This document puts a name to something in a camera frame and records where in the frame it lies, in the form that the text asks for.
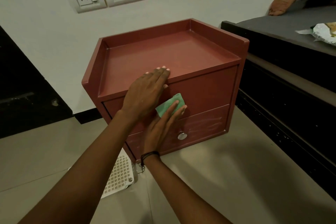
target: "cleaning cloth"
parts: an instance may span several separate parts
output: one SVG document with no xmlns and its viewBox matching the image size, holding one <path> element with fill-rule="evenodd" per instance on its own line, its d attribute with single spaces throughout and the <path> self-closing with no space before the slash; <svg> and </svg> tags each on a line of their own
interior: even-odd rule
<svg viewBox="0 0 336 224">
<path fill-rule="evenodd" d="M 185 105 L 184 100 L 181 96 L 181 93 L 177 93 L 176 95 L 174 95 L 171 99 L 168 99 L 166 102 L 162 103 L 161 105 L 159 105 L 157 108 L 155 108 L 155 110 L 157 111 L 157 114 L 162 117 L 162 115 L 167 111 L 167 109 L 172 105 L 172 103 L 174 103 L 176 100 L 179 101 L 177 107 L 175 108 L 175 110 L 173 111 L 176 112 L 179 108 L 181 108 L 183 105 Z"/>
</svg>

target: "drawer knob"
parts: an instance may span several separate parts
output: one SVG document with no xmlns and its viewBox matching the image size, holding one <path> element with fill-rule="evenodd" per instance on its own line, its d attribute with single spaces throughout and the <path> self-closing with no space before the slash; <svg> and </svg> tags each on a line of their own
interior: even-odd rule
<svg viewBox="0 0 336 224">
<path fill-rule="evenodd" d="M 178 134 L 177 139 L 178 139 L 178 140 L 183 140 L 183 139 L 186 139 L 187 136 L 188 136 L 188 135 L 187 135 L 186 133 L 184 133 L 183 131 L 181 131 L 181 132 Z"/>
</svg>

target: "white plastic packet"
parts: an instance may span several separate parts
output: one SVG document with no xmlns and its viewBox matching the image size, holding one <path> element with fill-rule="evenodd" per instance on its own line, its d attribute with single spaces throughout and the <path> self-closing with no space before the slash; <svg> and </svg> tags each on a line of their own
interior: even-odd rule
<svg viewBox="0 0 336 224">
<path fill-rule="evenodd" d="M 296 30 L 301 35 L 313 35 L 315 41 L 323 41 L 336 46 L 336 22 L 320 23 L 310 29 Z"/>
</svg>

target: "bedside table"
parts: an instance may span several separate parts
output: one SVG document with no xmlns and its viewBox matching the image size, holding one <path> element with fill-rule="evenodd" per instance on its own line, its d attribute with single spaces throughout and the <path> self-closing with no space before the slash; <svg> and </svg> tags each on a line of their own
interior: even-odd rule
<svg viewBox="0 0 336 224">
<path fill-rule="evenodd" d="M 99 39 L 82 85 L 109 123 L 129 86 L 156 67 L 171 70 L 159 104 L 181 93 L 183 116 L 167 135 L 160 154 L 227 133 L 249 41 L 194 19 Z M 127 138 L 124 149 L 139 161 L 150 117 Z"/>
</svg>

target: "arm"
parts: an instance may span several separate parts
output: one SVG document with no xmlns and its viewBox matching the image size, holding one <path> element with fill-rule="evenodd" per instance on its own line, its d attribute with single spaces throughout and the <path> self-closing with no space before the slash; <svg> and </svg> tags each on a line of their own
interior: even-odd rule
<svg viewBox="0 0 336 224">
<path fill-rule="evenodd" d="M 172 116 L 178 102 L 173 103 L 161 119 L 156 118 L 148 128 L 145 136 L 144 153 L 159 149 L 167 131 L 184 112 L 181 107 Z M 145 158 L 144 164 L 161 188 L 181 224 L 229 224 L 227 218 L 198 196 L 157 155 Z"/>
<path fill-rule="evenodd" d="M 169 73 L 155 69 L 130 86 L 122 109 L 107 128 L 20 224 L 91 221 L 128 134 L 157 105 Z"/>
</svg>

